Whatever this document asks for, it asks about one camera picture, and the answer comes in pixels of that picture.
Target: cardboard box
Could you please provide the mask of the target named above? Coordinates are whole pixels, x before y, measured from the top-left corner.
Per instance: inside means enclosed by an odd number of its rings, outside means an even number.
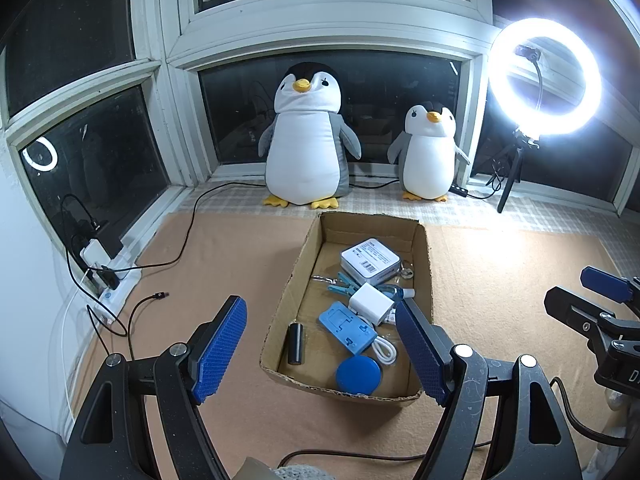
[[[284,288],[280,303],[262,347],[260,367],[274,381],[313,394],[396,406],[408,406],[422,393],[396,327],[382,324],[378,333],[398,350],[391,366],[382,367],[382,382],[372,396],[353,396],[336,390],[335,370],[351,356],[318,321],[334,301],[347,303],[345,296],[326,290],[327,284],[310,280],[314,274],[335,278],[340,270],[340,253],[368,238],[377,238],[403,260],[414,264],[414,278],[399,285],[415,289],[415,301],[431,320],[431,269],[424,227],[415,220],[385,215],[326,212],[311,225]],[[293,321],[302,323],[303,363],[287,363],[287,329]],[[371,348],[364,352],[374,358]]]

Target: penguin beak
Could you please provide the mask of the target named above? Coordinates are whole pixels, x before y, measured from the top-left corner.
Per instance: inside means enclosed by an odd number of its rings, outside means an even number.
[[[295,83],[293,83],[293,89],[296,92],[300,92],[302,94],[311,90],[311,83],[306,79],[298,79]]]
[[[432,123],[442,122],[442,116],[437,112],[427,112],[427,119]]]

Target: blue round lid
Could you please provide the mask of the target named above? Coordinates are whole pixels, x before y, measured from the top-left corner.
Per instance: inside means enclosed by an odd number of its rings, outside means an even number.
[[[364,355],[346,359],[335,371],[338,388],[346,394],[370,395],[380,384],[381,378],[378,363]]]

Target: small penguin plush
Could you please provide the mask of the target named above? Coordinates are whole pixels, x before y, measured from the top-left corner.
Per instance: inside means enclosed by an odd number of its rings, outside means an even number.
[[[456,120],[448,108],[442,113],[415,105],[406,114],[404,131],[386,152],[390,164],[398,155],[402,198],[445,202],[453,182],[456,155],[469,159],[453,139]]]
[[[360,141],[338,114],[340,87],[323,67],[295,65],[278,86],[275,120],[258,142],[258,154],[269,153],[265,179],[271,194],[264,205],[337,208],[337,197],[349,192],[343,145],[360,158]]]

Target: white wall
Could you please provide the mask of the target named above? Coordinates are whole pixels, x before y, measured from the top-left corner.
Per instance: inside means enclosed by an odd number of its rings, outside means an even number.
[[[68,408],[60,324],[75,291],[62,255],[27,202],[1,130],[0,254],[0,401],[29,419],[19,428],[21,442],[17,443],[23,454],[30,458],[50,451],[50,460],[39,459],[38,469],[43,476],[57,478],[60,450],[42,446],[55,447],[56,439],[47,430],[65,434]],[[82,294],[76,295],[67,316],[67,373],[77,366],[73,361],[92,330],[84,305]],[[12,434],[17,431],[7,427]]]

